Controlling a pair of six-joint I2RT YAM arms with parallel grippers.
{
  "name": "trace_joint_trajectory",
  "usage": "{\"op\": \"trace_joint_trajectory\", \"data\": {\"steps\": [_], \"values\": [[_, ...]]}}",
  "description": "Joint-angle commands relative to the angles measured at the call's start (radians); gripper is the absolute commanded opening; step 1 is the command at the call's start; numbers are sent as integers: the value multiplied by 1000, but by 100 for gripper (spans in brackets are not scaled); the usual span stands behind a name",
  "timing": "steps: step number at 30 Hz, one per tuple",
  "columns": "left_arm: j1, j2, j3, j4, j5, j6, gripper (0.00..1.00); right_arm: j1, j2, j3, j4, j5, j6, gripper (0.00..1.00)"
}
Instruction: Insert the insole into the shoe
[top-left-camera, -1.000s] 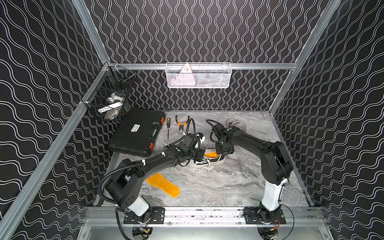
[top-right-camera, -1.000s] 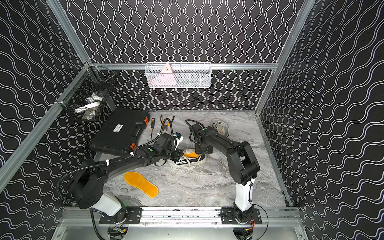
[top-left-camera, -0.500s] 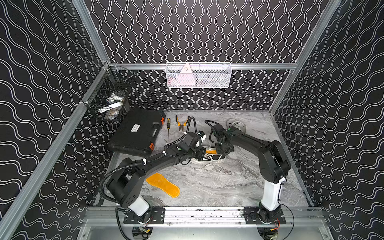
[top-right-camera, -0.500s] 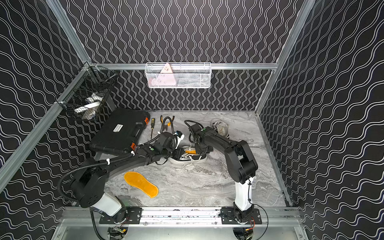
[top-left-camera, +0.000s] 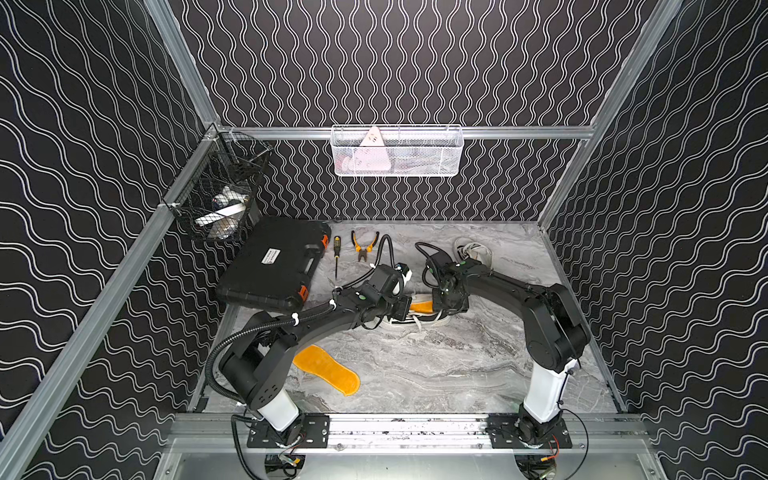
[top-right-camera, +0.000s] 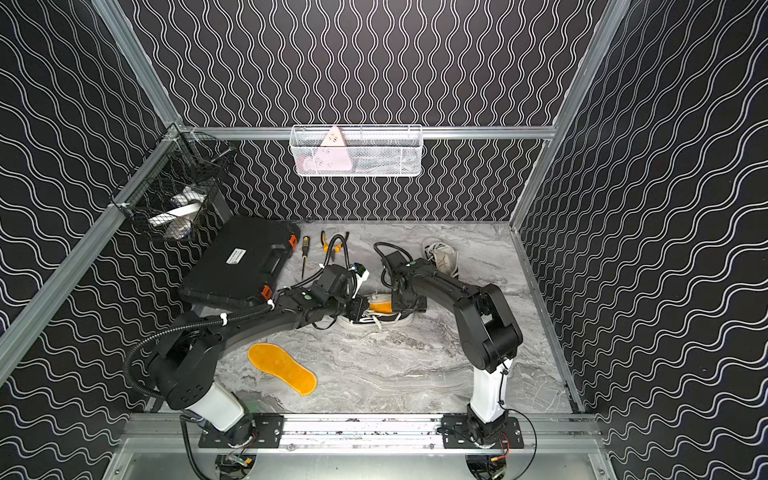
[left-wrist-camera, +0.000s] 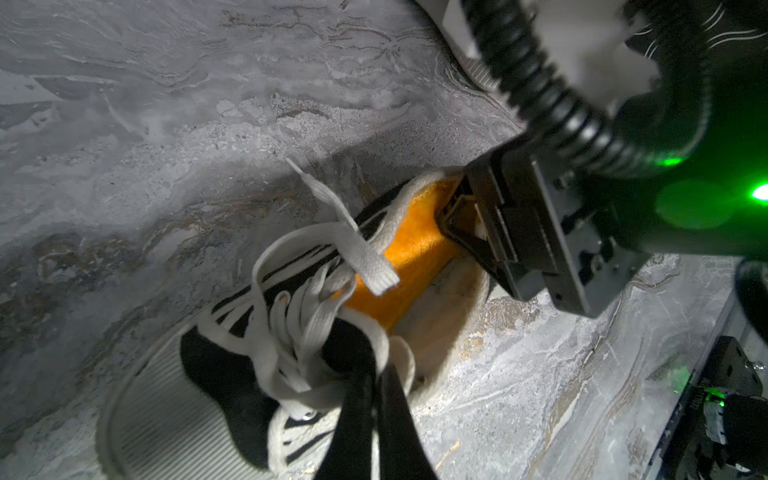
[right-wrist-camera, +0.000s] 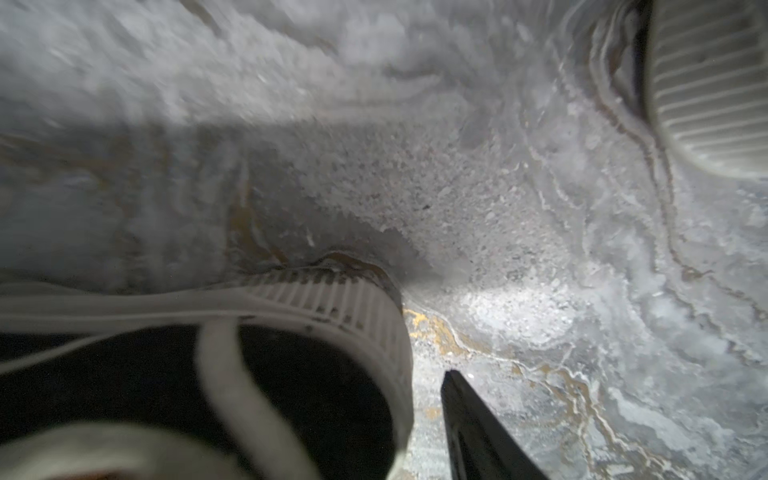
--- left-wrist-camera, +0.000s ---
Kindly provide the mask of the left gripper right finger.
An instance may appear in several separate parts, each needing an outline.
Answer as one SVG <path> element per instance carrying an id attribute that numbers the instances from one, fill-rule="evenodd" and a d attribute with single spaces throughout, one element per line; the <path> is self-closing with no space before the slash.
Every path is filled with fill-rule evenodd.
<path id="1" fill-rule="evenodd" d="M 386 366 L 377 384 L 377 431 L 381 479 L 438 479 L 423 450 L 393 364 Z"/>

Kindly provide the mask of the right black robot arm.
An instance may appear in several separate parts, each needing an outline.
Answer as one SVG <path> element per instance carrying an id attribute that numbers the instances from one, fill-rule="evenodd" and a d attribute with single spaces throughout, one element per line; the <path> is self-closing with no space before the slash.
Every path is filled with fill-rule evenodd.
<path id="1" fill-rule="evenodd" d="M 547 291 L 557 309 L 597 317 L 664 253 L 745 258 L 737 284 L 765 305 L 767 60 L 717 72 L 703 143 L 656 176 L 582 173 L 523 136 L 470 163 L 437 221 L 520 301 Z"/>

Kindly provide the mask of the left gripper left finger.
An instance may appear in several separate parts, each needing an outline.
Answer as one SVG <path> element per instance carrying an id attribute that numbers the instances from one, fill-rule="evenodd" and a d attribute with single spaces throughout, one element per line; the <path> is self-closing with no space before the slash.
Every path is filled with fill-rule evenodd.
<path id="1" fill-rule="evenodd" d="M 331 444 L 314 479 L 370 479 L 375 361 L 352 369 Z"/>

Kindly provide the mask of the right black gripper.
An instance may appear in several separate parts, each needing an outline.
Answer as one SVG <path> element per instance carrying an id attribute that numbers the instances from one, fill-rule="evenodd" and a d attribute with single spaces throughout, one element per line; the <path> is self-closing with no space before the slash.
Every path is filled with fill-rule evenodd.
<path id="1" fill-rule="evenodd" d="M 468 164 L 437 216 L 512 298 L 550 294 L 564 312 L 598 317 L 649 260 L 618 242 L 586 177 L 534 140 L 511 140 Z"/>

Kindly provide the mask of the black white sneaker with laces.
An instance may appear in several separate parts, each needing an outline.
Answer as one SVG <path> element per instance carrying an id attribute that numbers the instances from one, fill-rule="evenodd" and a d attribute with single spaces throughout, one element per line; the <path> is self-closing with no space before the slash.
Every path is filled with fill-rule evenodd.
<path id="1" fill-rule="evenodd" d="M 458 248 L 390 331 L 346 302 L 357 277 L 376 296 L 399 283 L 384 250 L 406 202 L 450 178 L 458 184 L 458 168 L 421 173 L 352 215 L 302 173 L 334 218 L 279 237 L 246 285 L 183 320 L 138 361 L 99 418 L 104 474 L 274 479 L 327 449 L 352 369 L 366 359 L 375 361 L 375 388 L 393 364 L 409 406 L 428 403 L 482 313 L 489 275 Z"/>

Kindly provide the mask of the orange insole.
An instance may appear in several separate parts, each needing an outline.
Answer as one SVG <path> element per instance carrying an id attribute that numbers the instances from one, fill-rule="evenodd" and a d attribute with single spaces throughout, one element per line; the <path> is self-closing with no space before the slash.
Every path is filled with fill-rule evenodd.
<path id="1" fill-rule="evenodd" d="M 348 308 L 371 317 L 386 331 L 399 323 L 458 253 L 458 247 L 441 234 L 435 220 L 456 184 L 454 178 L 431 181 L 407 200 L 404 217 L 397 222 L 393 240 L 384 250 L 399 283 L 376 296 L 357 277 L 355 293 L 346 302 Z"/>

